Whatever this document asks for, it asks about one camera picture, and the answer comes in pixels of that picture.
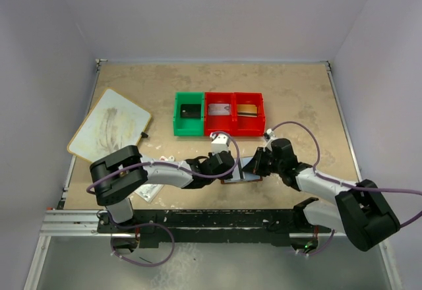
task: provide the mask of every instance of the plastic bin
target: plastic bin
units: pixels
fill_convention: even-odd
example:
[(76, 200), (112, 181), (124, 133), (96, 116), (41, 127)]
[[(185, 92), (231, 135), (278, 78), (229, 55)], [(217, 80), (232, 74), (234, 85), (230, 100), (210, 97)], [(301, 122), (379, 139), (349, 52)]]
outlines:
[[(209, 115), (208, 106), (212, 103), (228, 103), (231, 107), (230, 115)], [(205, 136), (212, 132), (224, 131), (233, 134), (235, 128), (234, 120), (234, 95), (232, 93), (206, 92), (205, 93), (205, 118), (204, 131)]]
[[(234, 94), (234, 136), (262, 136), (265, 129), (264, 100), (262, 94), (235, 92)], [(253, 104), (257, 107), (257, 117), (244, 117), (237, 115), (238, 104)]]
[[(175, 136), (204, 136), (204, 92), (176, 92), (173, 113), (173, 133)], [(182, 118), (182, 104), (201, 104), (201, 118)]]

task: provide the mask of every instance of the table top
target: table top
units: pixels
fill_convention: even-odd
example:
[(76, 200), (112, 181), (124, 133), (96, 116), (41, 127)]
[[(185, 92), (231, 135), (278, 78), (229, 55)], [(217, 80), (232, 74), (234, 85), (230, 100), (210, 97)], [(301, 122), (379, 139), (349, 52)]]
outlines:
[[(153, 158), (175, 156), (184, 160), (206, 155), (207, 137), (173, 135), (173, 106), (178, 91), (260, 92), (264, 98), (266, 126), (299, 121), (315, 134), (321, 147), (318, 168), (333, 176), (357, 180), (342, 120), (326, 67), (317, 64), (105, 64), (101, 68), (92, 104), (106, 88), (113, 88), (152, 114), (148, 138), (138, 145)], [(317, 151), (311, 137), (300, 127), (284, 125), (278, 137), (291, 140), (299, 161), (314, 163)], [(262, 138), (236, 138), (241, 156), (253, 156)], [(77, 158), (65, 209), (99, 210), (95, 197), (85, 192), (91, 183), (89, 163)], [(253, 209), (292, 208), (308, 198), (285, 186), (277, 175), (257, 183), (222, 185), (214, 181), (202, 189), (183, 190), (164, 186), (147, 203), (131, 195), (135, 209)]]

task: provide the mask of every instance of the whiteboard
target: whiteboard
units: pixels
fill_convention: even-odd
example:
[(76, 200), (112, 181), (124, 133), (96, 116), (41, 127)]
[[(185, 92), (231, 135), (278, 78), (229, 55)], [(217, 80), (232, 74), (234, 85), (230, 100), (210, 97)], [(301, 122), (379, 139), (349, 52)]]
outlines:
[(67, 146), (69, 153), (93, 162), (128, 145), (137, 145), (151, 114), (108, 88)]

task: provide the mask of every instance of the wall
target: wall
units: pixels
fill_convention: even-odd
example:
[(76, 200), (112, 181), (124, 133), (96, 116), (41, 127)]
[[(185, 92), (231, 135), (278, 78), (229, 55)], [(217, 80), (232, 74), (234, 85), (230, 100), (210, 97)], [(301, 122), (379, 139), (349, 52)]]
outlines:
[(69, 167), (94, 58), (64, 0), (0, 0), (0, 280), (22, 289)]
[(321, 61), (366, 0), (67, 0), (96, 57)]
[[(334, 63), (334, 81), (364, 177), (422, 189), (422, 0), (368, 0)], [(401, 222), (418, 197), (388, 195)], [(406, 289), (420, 289), (422, 221), (391, 238)]]

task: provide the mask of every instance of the robotic arm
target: robotic arm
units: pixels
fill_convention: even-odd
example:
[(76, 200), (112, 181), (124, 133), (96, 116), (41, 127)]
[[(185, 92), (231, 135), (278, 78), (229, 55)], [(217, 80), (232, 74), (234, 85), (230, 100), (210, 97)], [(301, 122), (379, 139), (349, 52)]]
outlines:
[[(298, 162), (289, 140), (276, 138), (271, 130), (264, 137), (266, 146), (257, 148), (243, 171), (262, 177), (276, 173), (285, 185), (329, 202), (309, 198), (296, 205), (293, 214), (300, 224), (321, 225), (345, 233), (362, 251), (369, 250), (400, 229), (397, 217), (381, 193), (361, 192), (341, 185), (376, 188), (372, 181), (352, 183), (337, 179), (340, 185), (333, 183), (327, 180), (333, 180), (333, 177), (320, 172), (317, 174), (311, 165)], [(141, 155), (136, 146), (127, 146), (94, 162), (90, 166), (94, 182), (109, 176), (94, 187), (98, 205), (106, 207), (115, 223), (129, 223), (134, 213), (128, 196), (140, 185), (159, 183), (181, 189), (200, 189), (211, 184), (215, 177), (204, 178), (190, 172), (221, 175), (235, 164), (226, 135), (219, 134), (211, 145), (212, 152), (208, 157), (200, 156), (180, 162), (161, 161), (155, 164), (156, 160)], [(118, 172), (134, 164), (139, 167)], [(219, 179), (229, 178), (230, 173)]]

